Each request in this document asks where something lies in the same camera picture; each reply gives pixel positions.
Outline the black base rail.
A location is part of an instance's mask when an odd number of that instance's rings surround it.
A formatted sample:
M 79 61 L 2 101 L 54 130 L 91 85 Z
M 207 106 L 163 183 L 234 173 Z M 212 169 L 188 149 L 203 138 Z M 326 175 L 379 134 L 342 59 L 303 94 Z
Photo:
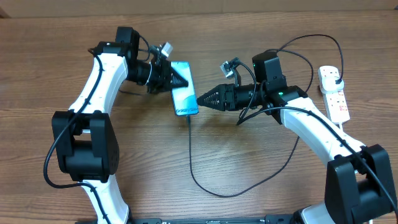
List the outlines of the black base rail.
M 191 218 L 162 220 L 160 218 L 128 218 L 128 224 L 294 224 L 291 214 L 251 218 Z

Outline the white power strip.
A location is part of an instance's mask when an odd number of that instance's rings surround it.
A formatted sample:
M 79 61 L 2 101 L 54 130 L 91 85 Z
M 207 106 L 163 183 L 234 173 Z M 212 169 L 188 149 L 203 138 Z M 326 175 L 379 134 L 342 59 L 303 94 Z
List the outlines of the white power strip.
M 340 79 L 340 74 L 336 67 L 324 65 L 318 69 L 319 81 L 321 77 L 335 77 L 337 80 Z M 332 123 L 341 126 L 343 123 L 350 120 L 348 105 L 343 89 L 331 94 L 322 93 L 322 95 L 327 117 Z

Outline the Samsung Galaxy smartphone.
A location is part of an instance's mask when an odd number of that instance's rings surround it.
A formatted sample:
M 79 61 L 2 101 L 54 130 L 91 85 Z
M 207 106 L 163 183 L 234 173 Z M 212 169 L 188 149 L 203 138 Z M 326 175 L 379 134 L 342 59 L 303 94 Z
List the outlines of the Samsung Galaxy smartphone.
M 186 81 L 187 87 L 176 88 L 171 91 L 174 103 L 175 114 L 177 116 L 190 116 L 198 113 L 197 97 L 193 84 L 190 64 L 188 62 L 171 62 L 172 68 Z

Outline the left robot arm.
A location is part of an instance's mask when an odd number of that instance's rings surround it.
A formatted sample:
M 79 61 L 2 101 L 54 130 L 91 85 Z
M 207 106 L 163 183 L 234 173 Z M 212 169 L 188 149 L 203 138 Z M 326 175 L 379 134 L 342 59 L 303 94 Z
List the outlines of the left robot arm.
M 110 113 L 125 81 L 146 86 L 150 94 L 171 92 L 175 114 L 184 107 L 193 89 L 190 64 L 170 61 L 168 43 L 149 45 L 145 60 L 138 58 L 143 36 L 132 27 L 118 27 L 113 42 L 99 42 L 89 49 L 93 68 L 76 101 L 52 117 L 54 142 L 45 158 L 43 175 L 56 189 L 81 187 L 97 215 L 96 223 L 133 223 L 131 209 L 116 179 L 119 144 Z

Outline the white charger plug adapter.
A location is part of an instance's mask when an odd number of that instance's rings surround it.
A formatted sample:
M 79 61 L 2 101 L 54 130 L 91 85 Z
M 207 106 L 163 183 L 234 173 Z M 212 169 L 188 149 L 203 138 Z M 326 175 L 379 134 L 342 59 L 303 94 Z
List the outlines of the white charger plug adapter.
M 323 94 L 331 94 L 341 91 L 345 87 L 343 80 L 335 79 L 335 77 L 321 77 L 320 90 Z

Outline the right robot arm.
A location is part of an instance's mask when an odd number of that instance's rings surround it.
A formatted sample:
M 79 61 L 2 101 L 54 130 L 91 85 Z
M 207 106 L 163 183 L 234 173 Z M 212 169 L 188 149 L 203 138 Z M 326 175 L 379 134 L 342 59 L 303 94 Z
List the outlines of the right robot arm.
M 326 166 L 323 202 L 291 215 L 268 215 L 266 222 L 365 223 L 397 212 L 397 196 L 387 151 L 378 144 L 366 146 L 350 137 L 324 116 L 307 93 L 289 86 L 276 50 L 252 58 L 252 85 L 242 85 L 238 58 L 222 64 L 234 84 L 220 84 L 197 99 L 200 106 L 219 111 L 247 111 L 257 106 L 279 124 L 292 130 Z

